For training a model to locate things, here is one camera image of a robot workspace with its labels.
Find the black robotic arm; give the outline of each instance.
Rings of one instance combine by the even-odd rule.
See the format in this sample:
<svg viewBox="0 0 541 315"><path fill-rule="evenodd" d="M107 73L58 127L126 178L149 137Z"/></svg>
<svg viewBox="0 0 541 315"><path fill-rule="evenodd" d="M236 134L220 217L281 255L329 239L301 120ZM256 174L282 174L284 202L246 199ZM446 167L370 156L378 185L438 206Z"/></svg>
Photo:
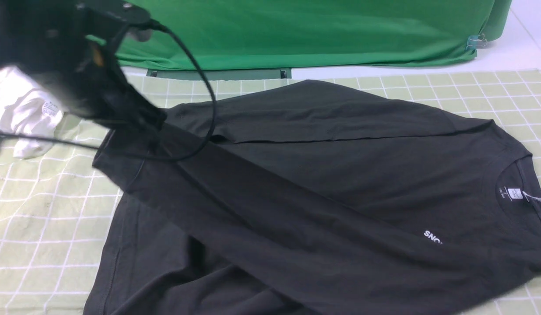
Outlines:
<svg viewBox="0 0 541 315"><path fill-rule="evenodd" d="M60 100L69 113L104 127L157 133L166 114L130 85L116 59L125 36L144 42L169 34L216 96L183 42L143 8L122 0L0 0L0 68L18 66ZM214 130L214 119L200 147Z"/></svg>

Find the green cloth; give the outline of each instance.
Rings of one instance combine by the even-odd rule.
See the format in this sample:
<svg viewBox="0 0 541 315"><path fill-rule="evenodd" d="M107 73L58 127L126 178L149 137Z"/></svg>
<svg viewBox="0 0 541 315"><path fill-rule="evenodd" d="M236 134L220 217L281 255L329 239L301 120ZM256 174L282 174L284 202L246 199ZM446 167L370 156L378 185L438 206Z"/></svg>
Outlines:
<svg viewBox="0 0 541 315"><path fill-rule="evenodd" d="M476 56L476 50L465 51L468 37L485 28L495 34L486 38L499 36L510 4L510 0L133 2L176 32L206 70L464 62ZM146 43L126 40L118 56L125 66L192 70L178 46L160 33Z"/></svg>

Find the green grid mat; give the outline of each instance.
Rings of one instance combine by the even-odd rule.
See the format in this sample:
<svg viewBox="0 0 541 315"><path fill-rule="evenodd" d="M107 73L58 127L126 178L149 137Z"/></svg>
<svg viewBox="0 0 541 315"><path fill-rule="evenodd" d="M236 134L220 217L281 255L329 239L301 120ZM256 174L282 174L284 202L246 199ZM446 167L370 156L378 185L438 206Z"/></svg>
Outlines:
<svg viewBox="0 0 541 315"><path fill-rule="evenodd" d="M201 82L129 76L151 102L209 100ZM476 72L328 80L461 116L494 119L534 154L541 184L541 71ZM296 80L215 81L218 98ZM98 145L106 130L67 116L57 136ZM93 152L55 145L17 161L0 150L0 315L81 314L122 192L91 168ZM541 277L466 315L541 315Z"/></svg>

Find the wire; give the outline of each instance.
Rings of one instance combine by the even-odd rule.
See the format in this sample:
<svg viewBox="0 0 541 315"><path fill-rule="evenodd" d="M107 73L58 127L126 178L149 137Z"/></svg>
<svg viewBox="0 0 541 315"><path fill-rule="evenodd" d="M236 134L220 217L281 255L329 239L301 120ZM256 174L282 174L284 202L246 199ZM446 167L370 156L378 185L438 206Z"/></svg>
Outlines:
<svg viewBox="0 0 541 315"><path fill-rule="evenodd" d="M206 77L206 74L190 52L190 50L185 46L184 42L177 36L172 30L167 28L167 26L161 24L160 22L156 20L150 20L150 28L152 30L157 30L166 33L169 35L173 40L179 45L179 47L183 50L183 52L187 55L188 59L191 61L192 65L195 67L196 72L200 75L200 78L204 81L204 84L206 85L206 88L208 89L208 93L210 94L210 98L212 99L212 121L210 122L210 128L208 129L208 132L206 133L206 136L198 146L196 150L193 152L186 154L181 157L169 157L169 158L160 158L162 160L166 159L167 161L182 161L188 158L191 158L195 155L197 155L206 145L208 145L208 142L210 142L210 138L212 138L212 135L214 134L214 130L216 129L216 117L218 115L218 104L216 102L216 94L214 94L214 90L212 89L212 85L208 81L208 78ZM171 155L170 152L165 149L165 147L162 146L162 149L168 154Z"/></svg>
<svg viewBox="0 0 541 315"><path fill-rule="evenodd" d="M183 50L183 52L186 54L188 59L191 61L192 65L195 67L196 71L199 73L200 78L202 81L204 81L204 84L206 85L206 88L208 89L208 93L210 94L210 98L212 99L212 121L210 122L210 127L208 129L208 132L206 133L206 136L200 143L200 145L193 151L186 155L180 156L180 157L173 157L171 156L171 153L164 147L160 146L161 149L170 157L164 157L164 156L152 156L152 155L143 155L143 154L133 154L130 152L124 152L124 151L118 151L113 149L101 149L97 146L92 145L86 145L83 143L73 142L73 141L66 141L66 140L60 140L57 138L50 138L50 137L41 137L41 136L30 136L28 134L22 134L22 133L8 133L8 132L1 132L0 136L6 137L6 138L23 138L23 139L29 139L29 140L38 140L38 141L46 141L51 142L54 144L63 144L63 145L70 145L70 146L76 146L81 147L83 149L90 149L90 150L96 150L103 152L106 152L108 154L113 155L122 155L127 158L134 158L134 159L144 159L144 160L155 160L155 161L168 161L168 162L178 162L182 160L189 159L195 155L197 155L200 151L208 145L208 142L210 142L210 138L212 138L212 135L214 134L214 130L216 129L216 116L218 115L218 104L216 101L216 94L214 94L214 90L212 89L212 85L208 81L208 78L206 77L206 74L190 52L190 50L185 46L184 42L174 33L172 32L167 26L164 26L163 24L159 23L156 20L150 21L150 28L152 30L157 30L166 33L169 35Z"/></svg>

